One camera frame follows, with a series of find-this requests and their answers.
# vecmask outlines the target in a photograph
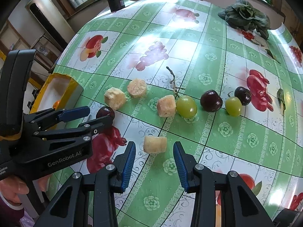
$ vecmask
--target grape stem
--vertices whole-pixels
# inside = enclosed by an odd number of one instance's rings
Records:
[[[179,94],[178,94],[178,90],[177,89],[185,89],[185,88],[182,88],[182,87],[176,87],[176,77],[174,75],[174,73],[172,72],[172,70],[169,69],[169,67],[167,66],[166,69],[172,74],[173,76],[173,80],[170,81],[169,83],[170,84],[174,84],[173,86],[173,89],[174,89],[174,95],[176,95],[177,97],[180,97]]]
[[[233,91],[231,91],[231,92],[233,92]],[[231,92],[229,92],[229,93],[227,94],[229,98],[230,98],[230,93],[231,93]]]

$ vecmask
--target plant pot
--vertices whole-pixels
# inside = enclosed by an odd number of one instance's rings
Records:
[[[107,0],[109,3],[109,8],[111,12],[118,11],[125,8],[124,0]]]

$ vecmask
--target green grape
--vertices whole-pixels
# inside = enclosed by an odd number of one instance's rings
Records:
[[[186,119],[193,118],[197,113],[197,104],[190,96],[182,96],[177,102],[178,113]]]
[[[225,109],[230,116],[239,116],[241,114],[242,103],[238,97],[230,97],[225,101]]]

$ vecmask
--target hand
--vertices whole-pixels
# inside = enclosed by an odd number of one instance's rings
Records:
[[[47,180],[51,175],[38,179],[38,185],[41,191],[46,191]],[[16,176],[9,176],[0,181],[0,191],[3,197],[12,205],[19,205],[20,199],[17,194],[28,194],[29,189],[25,182]]]

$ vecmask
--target twig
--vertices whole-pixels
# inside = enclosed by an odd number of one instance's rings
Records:
[[[174,73],[172,72],[172,70],[169,69],[169,67],[167,66],[166,69],[172,74],[173,76],[173,80],[171,80],[169,83],[170,84],[174,84],[173,85],[173,90],[174,90],[174,95],[176,95],[177,97],[180,97],[179,94],[178,94],[178,91],[177,89],[185,89],[185,88],[182,88],[182,87],[176,87],[176,77],[174,75]]]

